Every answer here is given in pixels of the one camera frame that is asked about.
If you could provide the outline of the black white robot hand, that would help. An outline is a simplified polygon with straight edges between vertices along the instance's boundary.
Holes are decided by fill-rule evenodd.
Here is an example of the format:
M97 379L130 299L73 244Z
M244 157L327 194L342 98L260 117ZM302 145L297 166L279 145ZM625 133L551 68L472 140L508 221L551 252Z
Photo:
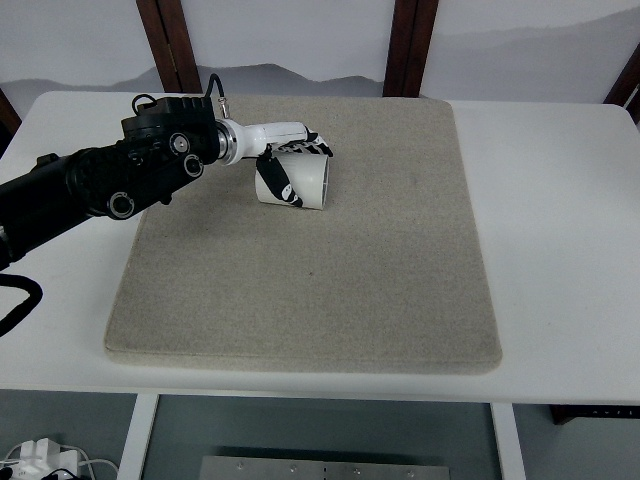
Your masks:
M255 162L254 186L260 202L324 208L333 153L318 133L300 122L242 126L224 120L219 123L219 137L222 164Z

